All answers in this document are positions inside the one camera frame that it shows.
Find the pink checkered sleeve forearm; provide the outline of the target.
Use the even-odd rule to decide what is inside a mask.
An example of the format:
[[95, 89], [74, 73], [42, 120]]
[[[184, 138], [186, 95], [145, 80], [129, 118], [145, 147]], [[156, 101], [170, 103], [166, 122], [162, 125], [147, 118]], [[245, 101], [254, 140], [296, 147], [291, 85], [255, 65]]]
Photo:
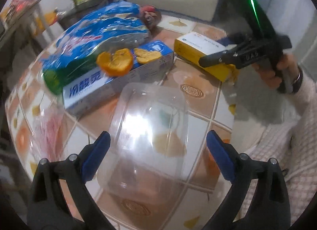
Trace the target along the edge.
[[299, 90], [288, 98], [300, 118], [271, 124], [247, 154], [258, 161], [277, 159], [290, 200], [291, 223], [301, 216], [316, 193], [316, 83], [305, 73]]

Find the person right hand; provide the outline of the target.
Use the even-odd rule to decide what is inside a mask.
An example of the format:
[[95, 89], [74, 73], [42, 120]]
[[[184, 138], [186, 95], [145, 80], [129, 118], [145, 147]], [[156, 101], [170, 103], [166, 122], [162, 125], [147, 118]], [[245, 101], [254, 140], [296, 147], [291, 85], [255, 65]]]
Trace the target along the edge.
[[276, 70], [264, 68], [258, 63], [252, 64], [253, 69], [262, 81], [271, 89], [277, 89], [282, 83], [282, 77], [277, 76], [278, 71], [286, 71], [292, 83], [296, 83], [301, 76], [300, 68], [293, 54], [283, 54], [276, 65]]

